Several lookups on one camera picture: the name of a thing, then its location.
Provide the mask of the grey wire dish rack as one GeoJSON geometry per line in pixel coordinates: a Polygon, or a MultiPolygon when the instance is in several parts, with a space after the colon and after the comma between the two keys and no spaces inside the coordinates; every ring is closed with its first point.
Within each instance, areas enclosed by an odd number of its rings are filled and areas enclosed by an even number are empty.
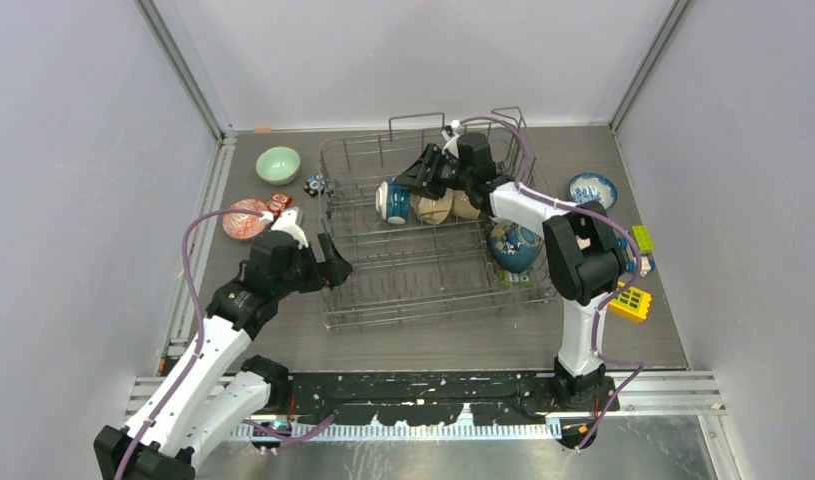
{"type": "Polygon", "coordinates": [[[449,122],[442,112],[395,116],[384,132],[322,145],[320,173],[335,188],[319,197],[321,223],[353,267],[342,286],[322,294],[328,328],[513,312],[556,299],[543,252],[526,271],[532,288],[501,287],[503,269],[487,247],[493,222],[485,216],[463,220],[450,214],[439,225],[414,213],[403,225],[381,220],[374,206],[379,185],[406,170],[426,145],[442,144],[449,122]]]}

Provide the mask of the pale green celadon bowl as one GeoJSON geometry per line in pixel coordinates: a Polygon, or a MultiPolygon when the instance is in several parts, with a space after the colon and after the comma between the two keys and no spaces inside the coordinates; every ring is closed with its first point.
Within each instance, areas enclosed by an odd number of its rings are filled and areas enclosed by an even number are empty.
{"type": "Polygon", "coordinates": [[[300,166],[300,154],[295,149],[276,146],[259,155],[255,162],[255,172],[264,182],[283,186],[297,177],[300,166]]]}

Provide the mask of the blue floral white bowl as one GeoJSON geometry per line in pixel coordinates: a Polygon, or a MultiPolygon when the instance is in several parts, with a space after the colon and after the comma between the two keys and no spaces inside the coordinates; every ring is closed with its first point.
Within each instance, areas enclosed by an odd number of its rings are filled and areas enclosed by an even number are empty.
{"type": "Polygon", "coordinates": [[[618,200],[618,191],[612,181],[604,175],[584,172],[571,178],[568,184],[572,202],[584,204],[598,201],[605,210],[611,209],[618,200]]]}

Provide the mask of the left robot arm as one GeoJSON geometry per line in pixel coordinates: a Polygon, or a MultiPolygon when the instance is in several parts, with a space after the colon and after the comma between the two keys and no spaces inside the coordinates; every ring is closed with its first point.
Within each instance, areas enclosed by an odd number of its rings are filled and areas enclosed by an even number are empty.
{"type": "Polygon", "coordinates": [[[298,235],[269,231],[256,239],[237,275],[218,288],[203,330],[150,399],[124,426],[105,426],[93,444],[105,479],[192,479],[231,431],[262,410],[281,412],[292,395],[287,367],[255,355],[212,396],[226,372],[281,300],[342,285],[353,271],[331,236],[318,236],[323,260],[298,235]]]}

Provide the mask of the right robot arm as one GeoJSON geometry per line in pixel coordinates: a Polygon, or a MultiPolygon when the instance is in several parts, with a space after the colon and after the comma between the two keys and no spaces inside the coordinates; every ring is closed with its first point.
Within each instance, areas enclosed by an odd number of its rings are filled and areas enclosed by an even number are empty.
{"type": "Polygon", "coordinates": [[[617,226],[602,205],[561,201],[502,173],[487,137],[477,132],[455,134],[443,147],[427,145],[393,182],[433,200],[462,191],[483,214],[541,238],[564,314],[550,391],[555,404],[567,410],[593,402],[606,377],[603,320],[626,263],[617,226]]]}

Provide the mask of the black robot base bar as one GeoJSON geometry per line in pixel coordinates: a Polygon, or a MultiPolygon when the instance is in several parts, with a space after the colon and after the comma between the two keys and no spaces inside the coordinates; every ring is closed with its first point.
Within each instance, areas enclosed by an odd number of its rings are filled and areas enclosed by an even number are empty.
{"type": "Polygon", "coordinates": [[[590,443],[591,429],[608,406],[614,384],[602,367],[582,379],[559,368],[535,371],[294,372],[281,376],[276,392],[260,408],[278,415],[278,431],[292,425],[441,429],[464,419],[488,430],[548,426],[567,413],[557,434],[572,448],[590,443]]]}

